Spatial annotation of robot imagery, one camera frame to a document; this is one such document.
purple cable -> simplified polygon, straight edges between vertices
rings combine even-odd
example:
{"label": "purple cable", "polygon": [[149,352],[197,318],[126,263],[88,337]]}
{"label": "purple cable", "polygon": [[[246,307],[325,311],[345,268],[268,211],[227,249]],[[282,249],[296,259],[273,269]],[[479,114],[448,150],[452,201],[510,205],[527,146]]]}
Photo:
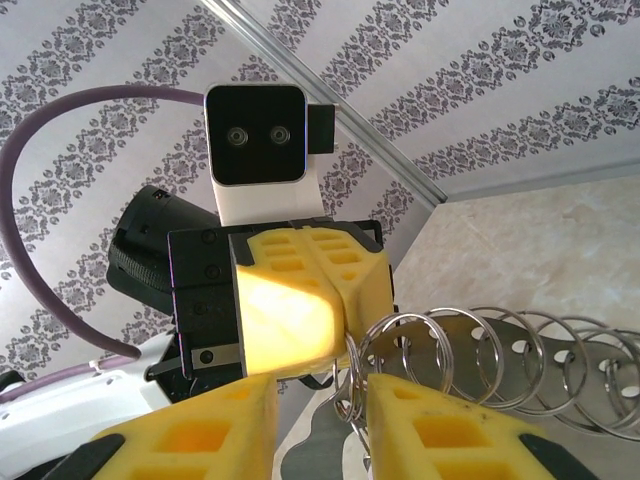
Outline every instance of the purple cable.
{"label": "purple cable", "polygon": [[[101,369],[109,369],[121,367],[122,365],[126,365],[127,363],[134,362],[135,359],[129,357],[122,357],[117,355],[115,357],[109,357],[105,360],[102,360],[99,363]],[[8,392],[0,394],[0,404],[11,402],[22,395],[26,395],[27,393],[31,393],[40,388],[51,385],[52,383],[59,382],[66,378],[75,377],[76,375],[82,375],[83,373],[95,372],[96,369],[89,365],[88,363],[83,363],[81,365],[75,365],[73,367],[65,368],[59,370],[57,372],[50,373],[49,375],[45,375],[44,377],[36,378],[35,380],[24,383],[19,387],[16,387]]]}
{"label": "purple cable", "polygon": [[[22,243],[20,231],[16,224],[13,214],[13,175],[18,162],[18,157],[27,142],[40,130],[45,124],[54,118],[79,107],[91,105],[93,103],[105,102],[107,100],[115,100],[120,98],[158,98],[162,100],[171,100],[174,102],[191,103],[193,105],[202,105],[203,96],[200,93],[188,92],[185,90],[177,90],[169,87],[152,87],[145,85],[116,85],[111,87],[93,88],[83,90],[78,93],[72,93],[65,97],[54,100],[53,102],[38,109],[25,120],[23,120],[15,130],[9,135],[6,143],[0,150],[0,241],[4,244],[4,248],[13,263],[13,267],[27,286],[31,294],[46,308],[53,316],[67,327],[71,332],[82,338],[83,340],[95,345],[96,347],[107,350],[123,357],[137,359],[140,357],[140,350],[133,346],[127,345],[119,340],[110,338],[95,328],[88,325],[80,317],[67,307],[64,302],[51,290],[38,273],[35,265],[29,257],[29,253]],[[40,379],[42,382],[52,383],[62,378],[77,374],[83,365],[71,367],[70,369],[47,375]],[[30,387],[32,391],[38,386]],[[13,394],[14,391],[7,392],[6,395]]]}

